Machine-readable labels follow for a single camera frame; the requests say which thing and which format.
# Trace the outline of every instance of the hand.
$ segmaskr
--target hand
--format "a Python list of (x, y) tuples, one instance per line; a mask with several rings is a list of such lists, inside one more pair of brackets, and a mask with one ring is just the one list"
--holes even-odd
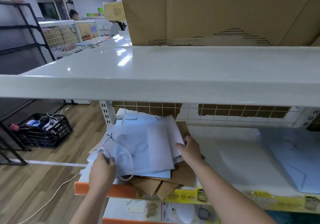
[(109, 163), (103, 153), (99, 153), (89, 174), (89, 189), (107, 194), (116, 177), (115, 159), (111, 157)]
[(177, 149), (180, 151), (182, 158), (188, 165), (202, 162), (200, 146), (191, 136), (186, 136), (183, 141), (186, 145), (176, 143)]

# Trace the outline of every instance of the stack of paper bags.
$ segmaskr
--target stack of paper bags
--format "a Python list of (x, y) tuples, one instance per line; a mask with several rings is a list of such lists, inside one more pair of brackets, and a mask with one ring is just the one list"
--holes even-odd
[[(141, 120), (157, 119), (152, 116), (139, 117), (139, 115), (126, 115), (126, 117), (123, 120), (118, 120), (117, 124), (133, 125)], [(173, 191), (178, 186), (195, 187), (196, 176), (193, 170), (182, 160), (180, 152), (175, 148), (175, 142), (183, 143), (182, 139), (187, 135), (190, 135), (186, 122), (175, 122), (171, 115), (165, 118), (159, 118), (159, 120), (165, 120), (168, 122), (167, 125), (169, 128), (167, 129), (167, 133), (168, 138), (171, 138), (170, 149), (173, 162), (175, 163), (175, 169), (154, 173), (139, 174), (139, 176), (134, 176), (128, 182), (134, 186), (139, 196), (142, 197), (145, 194), (153, 196), (154, 194), (157, 194), (159, 198), (163, 200), (167, 197), (168, 194), (170, 194), (171, 191)], [(95, 149), (99, 147), (101, 147), (101, 142), (97, 146), (95, 146)], [(94, 158), (94, 154), (91, 154), (88, 158), (88, 161), (92, 161)]]

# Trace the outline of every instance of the white floor line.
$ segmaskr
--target white floor line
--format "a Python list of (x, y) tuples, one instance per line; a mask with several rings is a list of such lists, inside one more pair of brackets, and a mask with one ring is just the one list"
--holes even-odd
[[(10, 161), (20, 162), (18, 159), (10, 159)], [(31, 164), (44, 164), (44, 165), (58, 165), (58, 166), (71, 166), (71, 167), (86, 167), (87, 164), (80, 163), (67, 163), (67, 162), (54, 162), (54, 161), (33, 161), (25, 160), (27, 163)]]

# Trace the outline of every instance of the wire basket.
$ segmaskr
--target wire basket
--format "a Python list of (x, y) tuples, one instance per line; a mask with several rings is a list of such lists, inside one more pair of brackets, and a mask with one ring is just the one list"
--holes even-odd
[[(52, 115), (50, 114), (48, 116), (47, 114), (42, 113), (33, 114), (21, 124), (19, 124), (20, 128), (22, 129), (16, 132), (16, 136), (24, 145), (56, 149), (72, 133), (73, 129), (64, 114), (54, 114), (54, 116), (51, 116)], [(51, 118), (57, 119), (58, 122), (48, 130), (43, 129), (42, 127), (46, 125)], [(25, 124), (30, 120), (40, 120), (39, 126), (29, 126), (26, 127), (26, 129), (23, 129)]]

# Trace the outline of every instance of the wooden floor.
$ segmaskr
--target wooden floor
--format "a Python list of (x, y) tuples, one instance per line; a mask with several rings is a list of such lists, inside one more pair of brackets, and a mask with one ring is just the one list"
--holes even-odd
[[(25, 160), (87, 163), (89, 150), (106, 132), (99, 103), (66, 105), (62, 113), (66, 114), (74, 132), (58, 149), (32, 148), (31, 152), (19, 152)], [(83, 167), (42, 164), (0, 166), (0, 223), (19, 224), (24, 221), (46, 204), (63, 182), (81, 169)], [(84, 198), (74, 195), (74, 182), (79, 177), (65, 184), (43, 210), (25, 223), (68, 223)]]

